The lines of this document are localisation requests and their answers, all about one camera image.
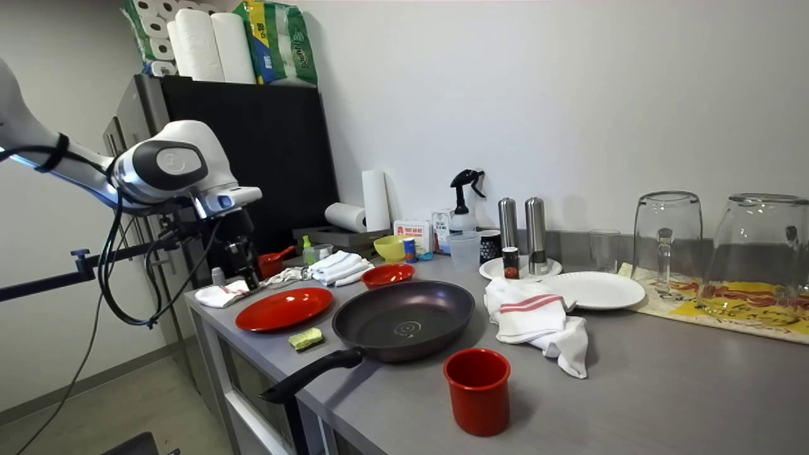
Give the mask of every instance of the black frying pan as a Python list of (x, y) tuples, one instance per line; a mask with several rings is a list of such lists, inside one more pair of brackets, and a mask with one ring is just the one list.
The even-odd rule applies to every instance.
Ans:
[(410, 280), (360, 294), (345, 304), (331, 326), (350, 347), (286, 376), (269, 391), (269, 401), (289, 401), (319, 373), (356, 366), (362, 359), (413, 361), (451, 347), (470, 324), (476, 299), (452, 282)]

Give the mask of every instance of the dish towel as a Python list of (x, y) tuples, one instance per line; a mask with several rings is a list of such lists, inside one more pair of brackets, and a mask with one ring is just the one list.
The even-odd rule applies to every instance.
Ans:
[(308, 266), (308, 278), (340, 289), (340, 285), (350, 285), (356, 282), (367, 271), (371, 271), (374, 266), (356, 254), (356, 252), (333, 252), (328, 258), (321, 258), (319, 262)]
[(499, 340), (530, 344), (546, 359), (556, 359), (562, 372), (577, 378), (587, 376), (587, 320), (567, 316), (565, 299), (543, 282), (493, 278), (485, 285), (484, 304), (490, 320), (499, 324)]
[(195, 294), (195, 299), (203, 306), (216, 306), (216, 308), (225, 308), (227, 304), (233, 304), (236, 299), (251, 294), (246, 280), (233, 280), (227, 285), (206, 285)]

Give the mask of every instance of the refrigerator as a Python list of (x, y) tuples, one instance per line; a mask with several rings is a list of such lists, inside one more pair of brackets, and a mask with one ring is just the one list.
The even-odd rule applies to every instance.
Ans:
[[(264, 199), (246, 206), (256, 227), (256, 252), (294, 246), (297, 227), (326, 225), (324, 213), (340, 195), (324, 104), (317, 89), (135, 76), (103, 131), (103, 142), (112, 155), (120, 155), (178, 118), (206, 120), (223, 142), (236, 179), (264, 190)], [(189, 222), (195, 209), (141, 219), (137, 225), (140, 238), (145, 243), (155, 241), (166, 218)], [(165, 299), (180, 290), (203, 254), (203, 241), (189, 241), (180, 251), (160, 252), (151, 260)], [(211, 268), (203, 266), (189, 289), (207, 282)], [(161, 328), (174, 340), (178, 361), (184, 364), (192, 385), (216, 409), (184, 299), (178, 299), (166, 316)]]

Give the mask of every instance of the cord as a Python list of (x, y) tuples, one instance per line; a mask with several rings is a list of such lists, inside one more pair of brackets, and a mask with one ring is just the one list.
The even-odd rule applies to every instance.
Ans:
[(149, 320), (135, 319), (126, 311), (122, 311), (122, 306), (117, 304), (117, 299), (112, 294), (112, 285), (108, 285), (108, 278), (112, 278), (112, 271), (115, 271), (115, 243), (117, 243), (117, 233), (122, 227), (122, 214), (125, 214), (125, 195), (120, 191), (117, 213), (115, 213), (115, 219), (108, 225), (106, 243), (102, 247), (99, 266), (97, 266), (99, 289), (102, 289), (102, 295), (103, 295), (103, 300), (106, 300), (106, 306), (112, 308), (115, 316), (120, 316), (128, 326), (149, 326)]
[(93, 167), (97, 172), (103, 174), (103, 167), (99, 161), (91, 161), (80, 155), (74, 155), (68, 148), (58, 148), (58, 146), (12, 146), (12, 148), (0, 148), (0, 161), (6, 161), (7, 156), (16, 156), (16, 155), (64, 155), (65, 158), (74, 158), (74, 161), (80, 161), (80, 165), (89, 165)]
[(221, 233), (221, 222), (212, 225), (203, 254), (198, 258), (198, 262), (192, 266), (192, 271), (187, 272), (187, 278), (182, 280), (182, 285), (178, 289), (178, 294), (171, 295), (171, 300), (170, 300), (160, 313), (155, 313), (155, 316), (149, 319), (149, 324), (158, 324), (170, 308), (174, 308), (174, 304), (180, 300), (180, 295), (184, 294), (184, 289), (192, 282), (192, 278), (195, 278), (198, 271), (203, 268), (211, 247), (216, 246), (217, 233)]
[(151, 271), (151, 258), (158, 258), (158, 246), (170, 234), (171, 230), (170, 227), (165, 227), (155, 241), (151, 241), (151, 246), (149, 246), (149, 251), (146, 251), (146, 278), (149, 278), (149, 282), (151, 282), (151, 294), (155, 294), (155, 313), (160, 313), (161, 311), (161, 294), (160, 294), (160, 285), (158, 285), (158, 278), (155, 278), (155, 271)]
[(58, 399), (58, 404), (55, 404), (55, 409), (48, 415), (48, 419), (25, 440), (25, 445), (17, 449), (17, 455), (24, 455), (24, 452), (50, 426), (50, 423), (58, 417), (58, 412), (65, 406), (68, 396), (74, 395), (74, 388), (75, 388), (75, 385), (79, 385), (79, 376), (80, 376), (85, 361), (91, 359), (93, 347), (97, 347), (99, 320), (102, 320), (102, 300), (103, 300), (103, 295), (99, 294), (97, 313), (93, 313), (93, 326), (91, 326), (91, 339), (89, 339), (89, 344), (85, 344), (85, 348), (84, 348), (84, 356), (80, 356), (80, 361), (79, 361), (79, 366), (75, 366), (75, 372), (74, 372), (74, 376), (70, 376), (64, 396)]

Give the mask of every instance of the white plate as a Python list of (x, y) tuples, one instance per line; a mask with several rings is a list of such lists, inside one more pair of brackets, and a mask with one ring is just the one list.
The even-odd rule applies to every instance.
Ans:
[(565, 272), (546, 278), (552, 294), (577, 308), (613, 311), (638, 306), (648, 294), (640, 282), (615, 272)]
[[(552, 260), (549, 258), (549, 271), (546, 272), (529, 272), (529, 254), (520, 254), (520, 278), (519, 280), (543, 280), (543, 278), (549, 278), (549, 276), (558, 276), (562, 272), (562, 262), (556, 262), (556, 260)], [(477, 272), (484, 276), (484, 278), (503, 278), (503, 258), (493, 258), (493, 260), (487, 260), (487, 262), (484, 262), (481, 268), (477, 268)]]

